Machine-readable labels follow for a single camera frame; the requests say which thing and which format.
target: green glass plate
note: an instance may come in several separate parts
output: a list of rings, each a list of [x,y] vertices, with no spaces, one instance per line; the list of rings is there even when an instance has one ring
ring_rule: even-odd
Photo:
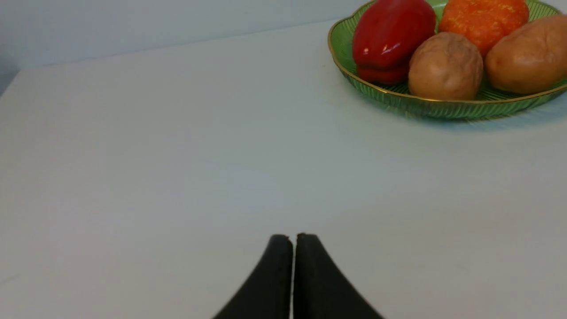
[[[447,0],[428,0],[437,13],[438,21],[443,14]],[[328,45],[335,64],[345,78],[365,96],[380,102],[388,108],[410,114],[440,119],[481,119],[505,116],[521,110],[540,106],[557,98],[567,90],[567,79],[551,89],[534,95],[518,95],[499,91],[484,80],[476,100],[450,101],[423,99],[410,95],[407,83],[396,86],[377,86],[357,76],[352,58],[352,38],[361,15],[374,1],[360,7],[352,16],[340,20],[329,31]],[[530,21],[561,12],[543,2],[527,1]]]

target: table surface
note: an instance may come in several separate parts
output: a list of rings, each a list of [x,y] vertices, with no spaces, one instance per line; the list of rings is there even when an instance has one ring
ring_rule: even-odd
[[[332,23],[21,72],[0,317],[209,318],[271,234],[310,232],[389,319],[564,318],[567,96],[394,115],[335,68]]]

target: gold rim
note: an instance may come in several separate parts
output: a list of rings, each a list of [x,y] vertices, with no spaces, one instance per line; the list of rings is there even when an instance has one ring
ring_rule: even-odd
[[[403,93],[397,93],[394,91],[390,91],[390,90],[386,90],[383,89],[379,86],[376,86],[370,82],[366,82],[363,79],[359,78],[358,76],[356,76],[354,73],[350,72],[349,70],[347,70],[344,66],[342,66],[336,55],[335,55],[335,50],[333,49],[333,46],[331,45],[331,35],[333,34],[333,31],[335,30],[335,28],[342,22],[352,19],[354,17],[354,15],[359,12],[360,10],[362,10],[362,8],[366,7],[367,5],[373,3],[374,0],[365,3],[364,5],[360,6],[358,9],[356,9],[355,12],[353,12],[350,16],[344,18],[344,19],[340,19],[339,21],[337,21],[335,24],[333,24],[333,26],[331,27],[331,29],[329,30],[329,34],[327,36],[327,46],[329,47],[329,51],[331,51],[331,56],[333,57],[333,62],[335,63],[335,65],[341,70],[341,72],[347,74],[348,76],[355,78],[357,81],[364,83],[367,86],[370,86],[371,88],[373,88],[376,91],[380,91],[382,93],[385,94],[391,94],[394,96],[399,96],[401,98],[408,98],[408,99],[415,99],[415,100],[421,100],[421,101],[427,101],[427,102],[439,102],[439,103],[468,103],[468,104],[494,104],[494,103],[511,103],[511,102],[519,102],[519,101],[524,101],[524,100],[530,100],[530,99],[534,99],[534,98],[539,98],[541,96],[545,96],[545,95],[549,95],[549,94],[553,94],[559,91],[563,91],[565,89],[567,89],[567,84],[564,84],[560,87],[557,87],[555,89],[552,90],[547,90],[547,91],[543,91],[541,93],[537,93],[537,94],[532,94],[532,95],[526,95],[526,96],[522,96],[520,98],[513,98],[513,99],[505,99],[505,100],[434,100],[434,99],[425,99],[425,98],[420,98],[419,96],[415,96],[415,95],[409,95],[409,94],[403,94]],[[555,11],[559,12],[560,14],[562,14],[563,12],[561,12],[561,10],[548,5],[547,3],[544,2],[540,2],[542,5],[547,6],[551,9],[554,9]]]

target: brown potato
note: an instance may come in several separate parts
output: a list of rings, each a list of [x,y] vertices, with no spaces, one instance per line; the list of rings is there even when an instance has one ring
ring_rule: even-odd
[[[498,42],[486,59],[492,86],[518,94],[548,90],[567,77],[567,15],[528,23]]]
[[[409,91],[436,100],[473,100],[483,79],[483,58],[466,37],[441,32],[423,42],[409,63]]]

